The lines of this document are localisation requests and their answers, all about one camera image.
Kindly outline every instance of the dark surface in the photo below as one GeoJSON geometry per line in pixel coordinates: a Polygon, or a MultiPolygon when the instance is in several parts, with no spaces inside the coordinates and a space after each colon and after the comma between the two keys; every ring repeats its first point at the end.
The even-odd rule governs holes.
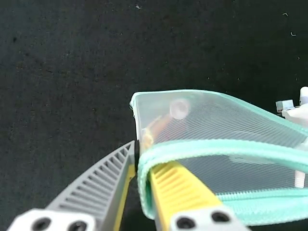
{"type": "MultiPolygon", "coordinates": [[[[135,138],[128,103],[136,91],[215,90],[274,112],[276,100],[298,103],[308,84],[304,0],[4,0],[0,6],[1,230],[135,138]]],[[[138,229],[154,224],[142,214],[134,182],[122,230],[138,229]]]]}

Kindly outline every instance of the zipper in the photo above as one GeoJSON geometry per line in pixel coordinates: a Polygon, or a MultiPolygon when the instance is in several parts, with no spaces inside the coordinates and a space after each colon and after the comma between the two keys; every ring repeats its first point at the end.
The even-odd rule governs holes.
{"type": "Polygon", "coordinates": [[[217,196],[249,226],[285,223],[308,217],[308,189],[266,189],[219,193],[217,196]]]}

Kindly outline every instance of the black screw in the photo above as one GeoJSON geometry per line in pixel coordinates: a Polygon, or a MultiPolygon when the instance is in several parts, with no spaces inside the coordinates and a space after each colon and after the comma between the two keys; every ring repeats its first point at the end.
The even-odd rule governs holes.
{"type": "Polygon", "coordinates": [[[87,229],[87,224],[83,221],[76,221],[70,225],[68,231],[85,231],[87,229]]]}
{"type": "Polygon", "coordinates": [[[215,222],[228,222],[230,220],[230,218],[226,214],[221,213],[221,212],[213,213],[212,219],[215,222]]]}
{"type": "Polygon", "coordinates": [[[190,218],[180,218],[177,221],[177,226],[179,229],[188,230],[195,227],[195,223],[190,218]]]}
{"type": "Polygon", "coordinates": [[[43,231],[49,227],[50,223],[51,223],[51,220],[49,218],[41,218],[33,224],[32,230],[33,231],[43,231]]]}

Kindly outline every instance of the white robot part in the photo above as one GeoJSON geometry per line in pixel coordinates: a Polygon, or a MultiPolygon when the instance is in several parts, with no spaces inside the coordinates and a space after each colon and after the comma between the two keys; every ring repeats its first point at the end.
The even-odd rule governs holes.
{"type": "MultiPolygon", "coordinates": [[[[282,116],[293,123],[308,128],[308,87],[302,87],[299,96],[299,107],[291,107],[289,101],[276,102],[277,111],[282,109],[282,116]]],[[[297,147],[301,150],[308,149],[308,138],[305,142],[297,147]]],[[[296,188],[304,188],[306,174],[301,171],[295,171],[294,186],[296,188]]]]}
{"type": "Polygon", "coordinates": [[[308,87],[302,87],[299,96],[299,105],[308,103],[308,87]]]}
{"type": "Polygon", "coordinates": [[[15,218],[8,231],[95,231],[88,214],[31,209],[15,218]]]}

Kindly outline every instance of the transparent pencil case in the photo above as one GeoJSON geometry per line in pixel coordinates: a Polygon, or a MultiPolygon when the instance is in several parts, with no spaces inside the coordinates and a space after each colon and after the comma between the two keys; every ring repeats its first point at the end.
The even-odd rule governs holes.
{"type": "Polygon", "coordinates": [[[246,225],[308,218],[308,130],[237,98],[204,90],[135,93],[141,206],[154,218],[147,179],[177,160],[246,225]]]}

